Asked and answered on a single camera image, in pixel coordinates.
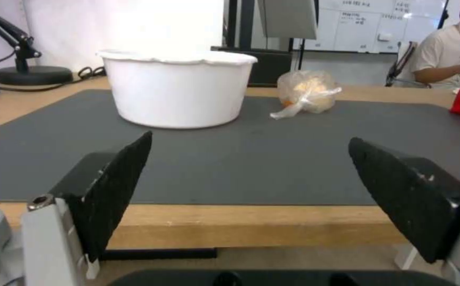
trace lamp base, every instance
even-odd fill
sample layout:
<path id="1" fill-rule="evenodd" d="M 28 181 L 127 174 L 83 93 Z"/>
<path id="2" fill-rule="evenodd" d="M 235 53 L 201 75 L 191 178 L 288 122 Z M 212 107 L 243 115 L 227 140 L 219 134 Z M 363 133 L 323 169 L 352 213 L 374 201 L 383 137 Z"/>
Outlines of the lamp base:
<path id="1" fill-rule="evenodd" d="M 56 85 L 73 81 L 73 73 L 62 67 L 32 66 L 28 72 L 19 72 L 15 67 L 0 69 L 3 85 Z"/>

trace metal screw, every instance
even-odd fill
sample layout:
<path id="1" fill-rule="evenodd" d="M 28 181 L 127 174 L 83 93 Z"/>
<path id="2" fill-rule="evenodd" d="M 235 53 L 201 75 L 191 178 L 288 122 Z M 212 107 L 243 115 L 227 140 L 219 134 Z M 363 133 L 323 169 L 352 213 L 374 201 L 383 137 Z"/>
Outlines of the metal screw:
<path id="1" fill-rule="evenodd" d="M 29 201 L 27 203 L 27 210 L 33 212 L 53 204 L 55 204 L 54 196 L 52 194 L 44 194 Z"/>

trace black mat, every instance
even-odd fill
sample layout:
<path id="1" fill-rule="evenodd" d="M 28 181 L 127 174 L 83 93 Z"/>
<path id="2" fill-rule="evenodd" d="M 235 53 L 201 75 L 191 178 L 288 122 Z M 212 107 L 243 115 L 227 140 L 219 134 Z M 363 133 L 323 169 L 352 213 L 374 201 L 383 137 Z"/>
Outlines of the black mat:
<path id="1" fill-rule="evenodd" d="M 248 97 L 239 118 L 154 132 L 135 203 L 372 205 L 351 137 L 424 156 L 460 179 L 460 116 L 431 105 L 339 101 L 325 114 L 276 121 L 275 98 Z M 48 192 L 85 154 L 120 148 L 150 128 L 117 115 L 109 91 L 87 90 L 0 126 L 0 201 Z"/>

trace white bowl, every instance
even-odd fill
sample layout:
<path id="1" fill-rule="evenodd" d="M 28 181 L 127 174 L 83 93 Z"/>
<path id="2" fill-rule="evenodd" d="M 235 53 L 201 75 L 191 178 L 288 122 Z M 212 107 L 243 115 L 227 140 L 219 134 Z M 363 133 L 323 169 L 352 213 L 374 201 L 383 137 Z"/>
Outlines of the white bowl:
<path id="1" fill-rule="evenodd" d="M 234 120 L 257 58 L 220 51 L 102 50 L 119 114 L 160 128 L 203 128 Z"/>

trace clear plastic bag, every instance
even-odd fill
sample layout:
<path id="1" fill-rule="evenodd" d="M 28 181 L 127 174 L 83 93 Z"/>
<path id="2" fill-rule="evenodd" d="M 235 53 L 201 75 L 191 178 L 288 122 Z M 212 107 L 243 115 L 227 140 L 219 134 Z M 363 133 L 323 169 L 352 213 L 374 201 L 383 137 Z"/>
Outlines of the clear plastic bag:
<path id="1" fill-rule="evenodd" d="M 342 91 L 325 71 L 292 71 L 278 79 L 279 100 L 286 107 L 271 113 L 274 119 L 293 117 L 301 110 L 322 113 L 332 108 Z"/>

